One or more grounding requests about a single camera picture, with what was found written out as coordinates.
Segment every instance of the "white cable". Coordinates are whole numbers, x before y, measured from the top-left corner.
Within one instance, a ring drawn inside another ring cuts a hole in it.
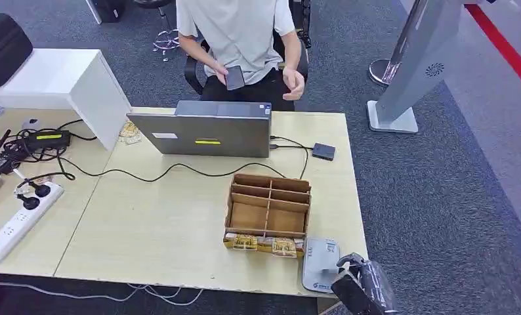
[[[187,303],[176,303],[176,302],[168,300],[168,298],[175,297],[176,295],[178,295],[179,292],[181,291],[181,287],[178,288],[176,293],[173,294],[173,295],[160,295],[150,285],[139,286],[139,285],[132,285],[132,284],[129,284],[129,283],[127,285],[133,288],[133,292],[131,292],[131,294],[129,294],[128,296],[126,296],[123,299],[116,299],[115,297],[110,297],[110,296],[107,296],[107,295],[86,295],[86,296],[70,295],[70,294],[66,294],[66,293],[57,293],[57,292],[46,291],[46,290],[40,289],[40,288],[32,286],[32,285],[28,285],[28,284],[0,282],[0,286],[3,286],[3,287],[26,287],[26,288],[32,289],[32,290],[34,290],[36,292],[44,293],[44,294],[47,294],[47,295],[54,295],[54,296],[57,296],[57,297],[69,297],[71,299],[79,299],[79,300],[82,300],[82,299],[109,299],[109,300],[112,300],[112,301],[115,301],[115,302],[125,302],[125,301],[129,300],[133,295],[135,295],[135,293],[137,293],[137,291],[140,291],[140,290],[144,289],[148,294],[153,295],[155,297],[158,297],[158,298],[162,299],[164,302],[172,304],[172,305],[176,305],[176,306],[187,306],[187,305],[191,305],[191,304],[195,303],[195,301],[201,296],[201,294],[204,291],[204,289],[201,289],[199,291],[199,293],[197,294],[197,296],[190,302],[187,302]]]
[[[177,288],[177,291],[175,291],[175,293],[172,294],[172,295],[160,295],[160,293],[156,292],[156,290],[155,290],[153,287],[151,287],[150,285],[147,285],[147,287],[145,287],[144,290],[145,290],[147,293],[154,295],[155,297],[159,297],[159,298],[161,298],[161,299],[162,299],[162,298],[164,298],[164,299],[169,299],[169,298],[171,298],[171,297],[175,297],[176,295],[178,295],[178,294],[179,294],[179,291],[181,291],[181,287]]]
[[[15,173],[15,174],[17,174],[17,176],[21,177],[22,180],[26,179],[25,175],[23,175],[23,173],[21,173],[21,171],[19,171],[18,169],[13,169],[13,173]]]
[[[158,294],[155,294],[155,293],[152,293],[150,291],[148,291],[146,288],[144,289],[147,293],[151,294],[151,295],[154,295],[155,297],[159,297],[160,299],[164,300],[164,302],[166,303],[170,303],[172,305],[175,305],[175,306],[187,306],[187,305],[191,305],[193,303],[195,303],[195,301],[201,296],[201,293],[203,293],[204,289],[201,289],[199,291],[199,293],[197,294],[197,296],[195,297],[195,299],[193,299],[191,302],[187,302],[187,303],[176,303],[176,302],[172,302],[164,297],[162,297],[161,295],[158,295]]]
[[[9,282],[0,282],[0,286],[5,286],[5,287],[26,287],[28,289],[32,289],[32,290],[38,291],[40,293],[44,293],[44,294],[48,294],[48,295],[55,295],[57,297],[69,297],[71,299],[81,299],[81,300],[82,299],[109,299],[109,300],[112,300],[112,301],[115,301],[115,302],[125,302],[125,301],[129,300],[137,291],[141,290],[139,288],[136,288],[127,297],[125,297],[123,299],[116,299],[115,297],[109,297],[107,295],[77,296],[77,295],[70,295],[70,294],[65,294],[65,293],[50,292],[50,291],[39,289],[38,287],[34,287],[32,285],[20,284],[20,283],[14,283],[13,284],[13,283],[9,283]]]

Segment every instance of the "white t-shirt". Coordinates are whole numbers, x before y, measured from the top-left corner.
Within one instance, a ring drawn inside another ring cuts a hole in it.
[[[288,0],[177,0],[176,5],[179,32],[197,37],[201,30],[214,59],[226,68],[241,66],[248,85],[282,61],[272,30],[280,35],[295,30]],[[205,72],[215,74],[207,66]]]

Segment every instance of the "white label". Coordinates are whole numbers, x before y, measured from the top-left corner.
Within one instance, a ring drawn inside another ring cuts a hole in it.
[[[177,135],[174,133],[152,133],[155,138],[160,139],[177,139]]]

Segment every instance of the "smartphone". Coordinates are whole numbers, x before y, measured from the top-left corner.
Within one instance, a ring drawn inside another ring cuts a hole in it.
[[[228,75],[226,75],[226,87],[228,91],[233,91],[245,86],[243,79],[243,72],[240,66],[233,66],[228,68]]]

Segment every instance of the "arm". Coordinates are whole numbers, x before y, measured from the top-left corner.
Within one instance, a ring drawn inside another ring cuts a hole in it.
[[[282,35],[285,51],[285,67],[283,68],[283,82],[287,85],[289,93],[283,95],[284,100],[298,100],[303,95],[305,78],[297,71],[301,59],[301,43],[295,30]]]
[[[285,49],[285,67],[297,70],[299,60],[301,59],[301,43],[297,37],[295,30],[281,37]]]
[[[216,60],[206,52],[199,43],[197,43],[193,36],[185,36],[179,33],[179,45],[189,56],[206,64],[208,67],[214,69],[216,67]]]
[[[208,67],[216,71],[216,76],[224,85],[226,84],[225,75],[228,74],[228,70],[224,65],[217,62],[211,55],[206,52],[199,43],[197,43],[193,36],[185,36],[179,33],[179,45],[183,50],[189,54],[189,56],[199,60],[206,64]]]

